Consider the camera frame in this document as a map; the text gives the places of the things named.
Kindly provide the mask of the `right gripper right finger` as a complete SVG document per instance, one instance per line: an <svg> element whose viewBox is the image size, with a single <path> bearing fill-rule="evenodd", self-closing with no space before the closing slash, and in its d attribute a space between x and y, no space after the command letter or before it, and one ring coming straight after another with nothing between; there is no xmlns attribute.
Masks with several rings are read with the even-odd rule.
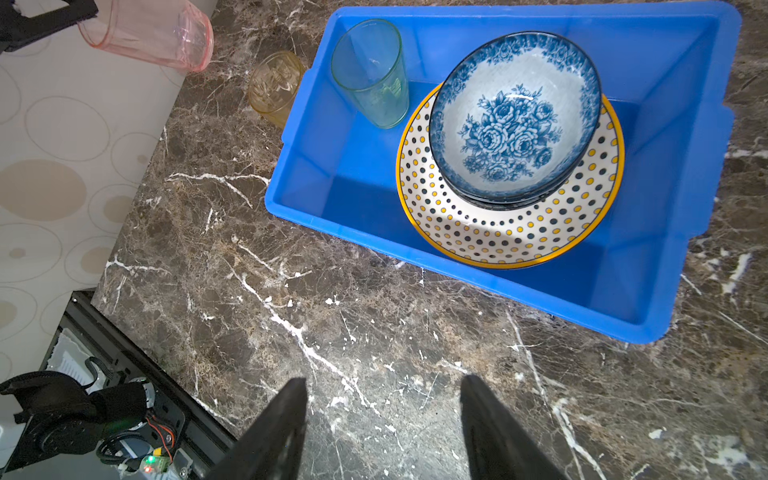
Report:
<svg viewBox="0 0 768 480"><path fill-rule="evenodd" d="M480 377L464 376L460 403L471 478L564 477Z"/></svg>

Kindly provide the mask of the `dotted yellow rim plate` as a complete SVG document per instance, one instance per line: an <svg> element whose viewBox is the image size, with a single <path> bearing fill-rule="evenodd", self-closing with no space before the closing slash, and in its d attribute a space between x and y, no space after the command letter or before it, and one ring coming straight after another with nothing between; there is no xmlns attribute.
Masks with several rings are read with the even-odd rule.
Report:
<svg viewBox="0 0 768 480"><path fill-rule="evenodd" d="M521 269L557 258L584 241L612 207L626 160L622 127L602 101L585 156L554 193L509 211L481 208L443 181L429 152L433 89L411 115L399 144L397 193L414 229L442 254L490 269Z"/></svg>

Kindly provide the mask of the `pink transparent cup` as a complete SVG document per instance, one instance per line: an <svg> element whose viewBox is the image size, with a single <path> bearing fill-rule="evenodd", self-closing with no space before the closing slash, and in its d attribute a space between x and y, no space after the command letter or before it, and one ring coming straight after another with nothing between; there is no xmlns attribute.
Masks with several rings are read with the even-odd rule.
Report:
<svg viewBox="0 0 768 480"><path fill-rule="evenodd" d="M188 0L111 0L78 23L93 48L185 72L207 68L214 36L209 17Z"/></svg>

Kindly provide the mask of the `green transparent cup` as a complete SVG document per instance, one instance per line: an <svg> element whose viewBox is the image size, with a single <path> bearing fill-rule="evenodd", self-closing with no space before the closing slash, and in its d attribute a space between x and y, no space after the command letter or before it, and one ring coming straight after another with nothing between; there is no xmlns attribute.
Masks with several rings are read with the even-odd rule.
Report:
<svg viewBox="0 0 768 480"><path fill-rule="evenodd" d="M390 129L406 116L410 93L404 48L393 23L370 19L345 32L334 48L331 72L376 127Z"/></svg>

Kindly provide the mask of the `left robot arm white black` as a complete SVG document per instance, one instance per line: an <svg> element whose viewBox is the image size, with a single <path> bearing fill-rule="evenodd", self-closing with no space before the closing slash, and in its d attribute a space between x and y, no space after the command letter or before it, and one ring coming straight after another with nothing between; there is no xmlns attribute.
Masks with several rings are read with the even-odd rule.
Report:
<svg viewBox="0 0 768 480"><path fill-rule="evenodd" d="M1 3L1 51L13 52L77 23L98 17L94 1L67 1L33 17L14 1ZM61 454L83 455L144 420L151 384L126 382L90 392L55 370L21 374L1 383L1 472Z"/></svg>

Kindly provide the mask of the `yellow transparent cup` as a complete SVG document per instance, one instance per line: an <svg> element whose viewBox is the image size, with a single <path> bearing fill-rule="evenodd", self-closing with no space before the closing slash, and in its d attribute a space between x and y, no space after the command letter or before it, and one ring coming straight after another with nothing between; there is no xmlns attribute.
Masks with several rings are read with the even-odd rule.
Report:
<svg viewBox="0 0 768 480"><path fill-rule="evenodd" d="M266 57L251 73L247 98L251 107L279 128L284 128L306 69L290 51Z"/></svg>

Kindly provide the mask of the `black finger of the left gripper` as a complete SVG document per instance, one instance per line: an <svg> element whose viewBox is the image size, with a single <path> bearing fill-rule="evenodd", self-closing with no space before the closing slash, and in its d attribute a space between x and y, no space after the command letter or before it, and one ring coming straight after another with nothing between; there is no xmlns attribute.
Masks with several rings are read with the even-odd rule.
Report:
<svg viewBox="0 0 768 480"><path fill-rule="evenodd" d="M1 52L15 52L79 22L95 18L93 0L66 0L66 6L28 17L13 0L1 1Z"/></svg>

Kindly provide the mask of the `blue floral ceramic bowl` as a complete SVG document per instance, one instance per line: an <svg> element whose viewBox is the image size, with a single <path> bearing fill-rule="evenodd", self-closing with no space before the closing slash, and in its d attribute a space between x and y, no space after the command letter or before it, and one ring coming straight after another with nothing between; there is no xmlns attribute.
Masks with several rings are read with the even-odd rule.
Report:
<svg viewBox="0 0 768 480"><path fill-rule="evenodd" d="M480 198L475 198L471 195L461 192L457 187L452 185L450 182L448 182L448 185L459 198L462 198L463 200L469 202L470 204L476 207L483 208L486 210L492 210L492 211L510 211L518 208L525 208L539 201L545 200L546 198L554 194L561 186L563 186L573 175L576 168L578 166L581 166L582 164L583 164L583 161L579 160L569 170L567 170L562 175L557 177L555 180L547 184L540 191L534 192L524 198L517 199L514 201L493 202L493 201L482 200Z"/></svg>

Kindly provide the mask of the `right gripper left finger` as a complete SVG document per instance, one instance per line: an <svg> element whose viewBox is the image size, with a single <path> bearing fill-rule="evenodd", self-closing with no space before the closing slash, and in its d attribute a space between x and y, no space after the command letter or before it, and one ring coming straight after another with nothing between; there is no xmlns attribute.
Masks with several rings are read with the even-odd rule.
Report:
<svg viewBox="0 0 768 480"><path fill-rule="evenodd" d="M290 379L205 479L296 480L306 434L307 403L306 380Z"/></svg>

